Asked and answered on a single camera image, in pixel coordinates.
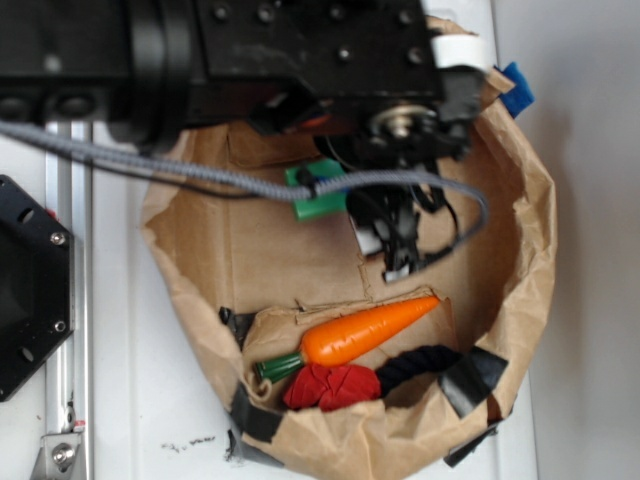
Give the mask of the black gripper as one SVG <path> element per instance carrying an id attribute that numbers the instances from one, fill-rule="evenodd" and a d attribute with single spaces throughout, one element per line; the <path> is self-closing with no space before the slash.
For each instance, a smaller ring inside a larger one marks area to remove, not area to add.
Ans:
<path id="1" fill-rule="evenodd" d="M 418 1 L 196 1 L 192 121 L 228 128 L 244 168 L 317 154 L 354 168 L 460 159 L 491 62 L 484 41 Z M 364 256 L 384 251 L 366 188 L 346 207 Z"/>

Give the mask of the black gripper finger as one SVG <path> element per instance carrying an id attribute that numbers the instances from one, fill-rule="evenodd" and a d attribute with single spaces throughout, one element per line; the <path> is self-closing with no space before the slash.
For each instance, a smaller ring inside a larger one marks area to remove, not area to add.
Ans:
<path id="1" fill-rule="evenodd" d="M 385 186 L 383 205 L 389 229 L 383 278 L 391 283 L 409 276 L 419 267 L 417 240 L 420 214 L 414 209 L 410 187 Z"/>

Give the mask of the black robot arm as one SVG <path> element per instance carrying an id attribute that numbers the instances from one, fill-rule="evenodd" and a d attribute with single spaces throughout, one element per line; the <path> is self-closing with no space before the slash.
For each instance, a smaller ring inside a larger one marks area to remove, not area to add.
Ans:
<path id="1" fill-rule="evenodd" d="M 490 71 L 481 41 L 428 26 L 419 1 L 5 1 L 1 131 L 288 203 L 345 193 L 395 281 L 449 256 L 488 220 L 441 177 L 463 158 Z M 164 158 L 181 132 L 243 121 L 311 136 L 345 173 L 292 186 Z"/>

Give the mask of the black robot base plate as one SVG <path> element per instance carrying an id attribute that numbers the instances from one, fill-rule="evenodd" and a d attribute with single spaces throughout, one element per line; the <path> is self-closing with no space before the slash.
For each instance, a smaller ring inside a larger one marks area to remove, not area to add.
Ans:
<path id="1" fill-rule="evenodd" d="M 71 333 L 72 235 L 1 177 L 1 400 L 10 400 Z"/>

